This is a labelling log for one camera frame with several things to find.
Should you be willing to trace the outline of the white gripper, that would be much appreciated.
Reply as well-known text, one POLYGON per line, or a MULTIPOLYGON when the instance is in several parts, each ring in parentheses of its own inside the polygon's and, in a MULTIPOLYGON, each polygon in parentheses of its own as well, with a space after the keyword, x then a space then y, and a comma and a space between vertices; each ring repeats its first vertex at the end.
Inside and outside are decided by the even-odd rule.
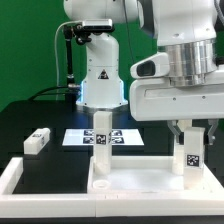
POLYGON ((177 143, 182 131, 176 120, 209 119, 207 136, 212 145, 218 118, 224 118, 224 70, 207 74, 203 85, 192 87, 172 87, 166 78, 137 79, 131 84, 129 98, 135 120, 168 120, 177 143))

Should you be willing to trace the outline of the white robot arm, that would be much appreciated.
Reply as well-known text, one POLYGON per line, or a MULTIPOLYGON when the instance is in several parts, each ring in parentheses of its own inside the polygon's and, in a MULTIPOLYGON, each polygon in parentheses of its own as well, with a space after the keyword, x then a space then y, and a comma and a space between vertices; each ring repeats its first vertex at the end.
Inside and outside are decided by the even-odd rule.
POLYGON ((224 118, 224 64, 215 56, 216 21, 223 17, 223 0, 64 0, 64 10, 77 20, 82 32, 115 23, 140 21, 157 39, 157 53, 134 64, 130 110, 137 121, 165 120, 175 127, 182 119, 207 119, 211 128, 205 142, 214 141, 218 120, 224 118))

